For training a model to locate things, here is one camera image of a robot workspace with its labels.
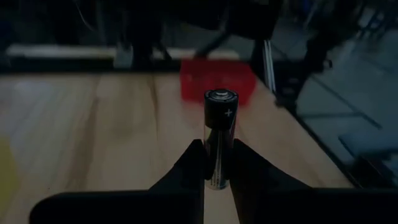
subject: wooden surface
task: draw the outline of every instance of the wooden surface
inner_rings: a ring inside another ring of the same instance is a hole
[[[35,203],[59,192],[148,189],[203,138],[203,107],[180,99],[176,73],[10,76],[0,79],[0,133],[19,183],[0,223],[27,223]],[[236,135],[311,186],[351,186],[260,83]],[[238,223],[230,188],[206,189],[205,223]]]

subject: black battery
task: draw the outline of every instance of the black battery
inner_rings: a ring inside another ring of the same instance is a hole
[[[229,185],[228,161],[233,150],[238,101],[238,94],[231,90],[205,93],[206,185],[211,189],[221,190]]]

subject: plus sign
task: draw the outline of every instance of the plus sign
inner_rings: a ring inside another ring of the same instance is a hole
[[[230,109],[228,109],[228,111],[225,112],[224,114],[226,114],[226,116],[229,117],[231,113],[232,113],[232,111]]]

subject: chair leg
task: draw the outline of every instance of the chair leg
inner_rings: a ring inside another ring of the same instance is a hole
[[[368,24],[366,25],[365,28],[362,28],[361,34],[359,35],[359,38],[362,39],[365,36],[365,33],[367,31],[371,31],[372,25],[375,21],[377,21],[377,17],[379,16],[379,14],[381,13],[383,9],[383,6],[379,6],[377,7],[376,11],[374,12],[371,20],[368,22]]]

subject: red container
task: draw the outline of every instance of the red container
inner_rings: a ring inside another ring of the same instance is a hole
[[[182,61],[180,83],[183,100],[201,103],[207,90],[226,88],[239,94],[242,106],[249,102],[256,76],[244,62],[193,59]]]

